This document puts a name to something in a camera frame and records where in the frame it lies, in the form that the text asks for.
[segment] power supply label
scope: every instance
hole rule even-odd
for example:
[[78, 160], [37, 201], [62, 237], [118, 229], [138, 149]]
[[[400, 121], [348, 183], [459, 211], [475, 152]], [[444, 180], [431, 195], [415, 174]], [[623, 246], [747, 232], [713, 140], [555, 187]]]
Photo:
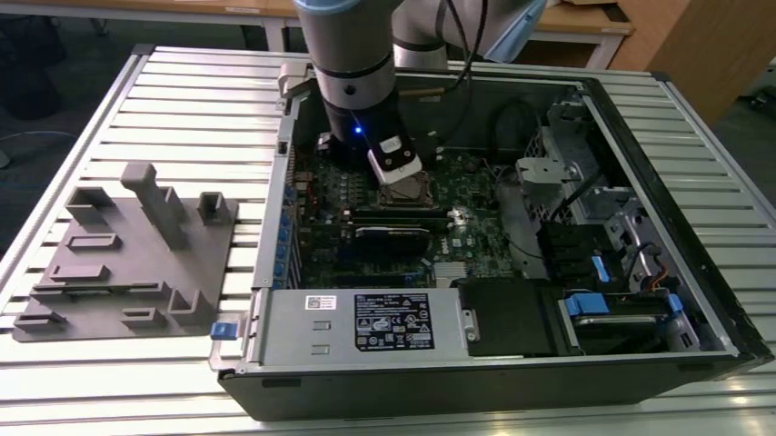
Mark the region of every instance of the power supply label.
[[360, 352], [433, 348], [425, 293], [355, 295], [355, 348]]

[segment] desk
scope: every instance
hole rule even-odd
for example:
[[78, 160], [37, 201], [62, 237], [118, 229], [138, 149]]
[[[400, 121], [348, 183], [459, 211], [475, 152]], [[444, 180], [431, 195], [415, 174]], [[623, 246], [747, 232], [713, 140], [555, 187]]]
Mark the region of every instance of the desk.
[[[0, 13], [260, 25], [267, 32], [267, 44], [272, 52], [285, 51], [283, 29], [299, 27], [292, 0], [17, 0], [0, 1]], [[531, 39], [594, 45], [595, 51], [586, 68], [604, 69], [624, 36], [632, 34], [632, 30], [630, 23], [610, 21], [598, 6], [560, 4], [546, 9]]]

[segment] wooden cabinet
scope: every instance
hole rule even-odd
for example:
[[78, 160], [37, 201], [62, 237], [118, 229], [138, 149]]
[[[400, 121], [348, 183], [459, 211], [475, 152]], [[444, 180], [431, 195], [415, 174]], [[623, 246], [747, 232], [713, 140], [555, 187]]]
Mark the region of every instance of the wooden cabinet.
[[610, 69], [669, 74], [711, 124], [776, 56], [776, 0], [619, 0], [636, 31]]

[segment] aluminum extrusion table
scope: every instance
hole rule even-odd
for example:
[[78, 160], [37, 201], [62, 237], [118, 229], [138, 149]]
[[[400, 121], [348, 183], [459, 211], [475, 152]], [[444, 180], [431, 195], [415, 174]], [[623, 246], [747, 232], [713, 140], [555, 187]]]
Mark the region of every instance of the aluminum extrusion table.
[[[153, 162], [180, 197], [238, 199], [221, 316], [246, 309], [280, 111], [280, 64], [301, 55], [156, 47], [133, 54], [0, 263], [0, 433], [283, 434], [674, 433], [761, 436], [776, 427], [776, 363], [683, 386], [634, 406], [364, 421], [252, 421], [209, 370], [208, 337], [15, 343], [22, 312], [70, 219], [74, 186], [118, 184]], [[478, 64], [476, 69], [595, 76], [643, 147], [766, 341], [776, 344], [776, 212], [669, 83], [648, 74]], [[237, 342], [214, 348], [221, 359]]]

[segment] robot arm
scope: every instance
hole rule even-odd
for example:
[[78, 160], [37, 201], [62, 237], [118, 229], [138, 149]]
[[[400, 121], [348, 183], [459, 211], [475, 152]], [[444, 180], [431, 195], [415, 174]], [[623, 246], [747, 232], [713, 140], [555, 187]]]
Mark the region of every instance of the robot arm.
[[[479, 54], [510, 62], [546, 0], [491, 3]], [[419, 172], [421, 164], [399, 115], [393, 43], [400, 66], [445, 67], [443, 43], [462, 44], [447, 0], [295, 0], [295, 4], [335, 146], [368, 161], [381, 184], [395, 183]], [[472, 41], [479, 2], [453, 0], [453, 5]]]

